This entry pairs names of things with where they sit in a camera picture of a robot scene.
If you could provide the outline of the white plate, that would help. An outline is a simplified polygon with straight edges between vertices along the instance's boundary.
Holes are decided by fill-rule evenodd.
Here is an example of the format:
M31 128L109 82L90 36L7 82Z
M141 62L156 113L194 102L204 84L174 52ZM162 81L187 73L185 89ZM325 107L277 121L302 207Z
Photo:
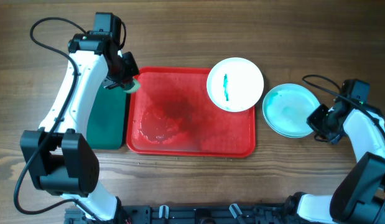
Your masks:
M307 124L308 116L320 106L316 96L301 85L285 83L275 86L264 97L264 119L291 120Z
M264 91L264 78L251 61L231 57L218 62L209 72L206 90L211 101L228 112L253 107Z
M302 138L308 136L313 130L303 123L296 123L291 120L266 119L266 123L278 134L287 138Z

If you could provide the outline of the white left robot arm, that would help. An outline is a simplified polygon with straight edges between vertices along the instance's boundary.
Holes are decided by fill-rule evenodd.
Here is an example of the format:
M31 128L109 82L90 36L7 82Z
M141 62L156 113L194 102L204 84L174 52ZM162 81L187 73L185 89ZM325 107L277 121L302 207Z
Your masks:
M140 87L139 69L130 52L122 53L126 25L110 12L95 15L92 30L81 30L63 56L68 68L51 110L35 131L24 131L20 147L37 190L74 203L87 223L127 223L120 199L99 182L100 165L86 140L100 88L133 93Z

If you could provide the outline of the green yellow sponge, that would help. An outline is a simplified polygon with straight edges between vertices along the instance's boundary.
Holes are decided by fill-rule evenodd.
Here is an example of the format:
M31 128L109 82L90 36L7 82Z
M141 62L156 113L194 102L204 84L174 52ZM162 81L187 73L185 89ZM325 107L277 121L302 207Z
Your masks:
M133 78L130 82L127 82L126 84L124 84L122 89L123 89L123 92L125 92L127 94L131 94L131 93L135 93L136 91L138 91L140 86L141 85L138 82L138 80Z

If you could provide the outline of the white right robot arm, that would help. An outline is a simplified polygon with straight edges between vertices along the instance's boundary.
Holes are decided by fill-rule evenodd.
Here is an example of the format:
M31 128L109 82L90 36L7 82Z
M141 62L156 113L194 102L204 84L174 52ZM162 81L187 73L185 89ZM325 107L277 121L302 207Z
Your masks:
M320 142L336 144L346 136L356 165L332 195L300 194L294 212L309 223L385 223L385 125L381 111L368 105L370 85L345 80L335 104L320 105L307 118Z

